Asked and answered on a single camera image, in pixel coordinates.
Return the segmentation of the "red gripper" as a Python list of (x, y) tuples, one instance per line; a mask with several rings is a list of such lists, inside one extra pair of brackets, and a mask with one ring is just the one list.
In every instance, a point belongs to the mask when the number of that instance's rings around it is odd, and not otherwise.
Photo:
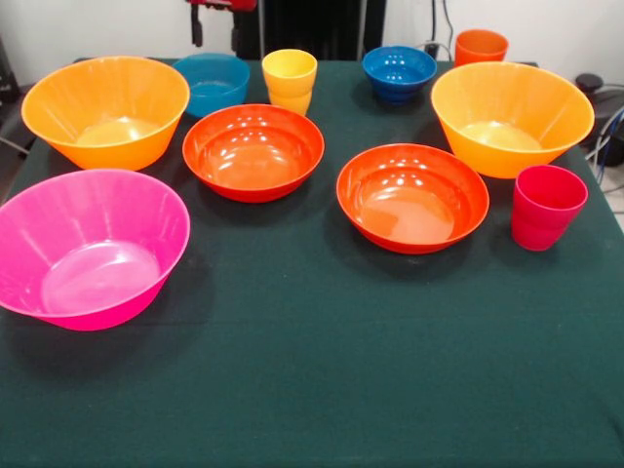
[[(256, 8), (256, 0), (187, 0), (191, 5), (206, 6), (217, 10), (230, 12), (251, 12)], [(239, 43), (239, 16), (232, 13), (233, 26), (231, 29), (231, 49), (234, 55), (238, 55)], [(199, 9), (192, 8), (190, 12), (191, 41), (199, 48), (203, 45), (203, 26), (199, 20)]]

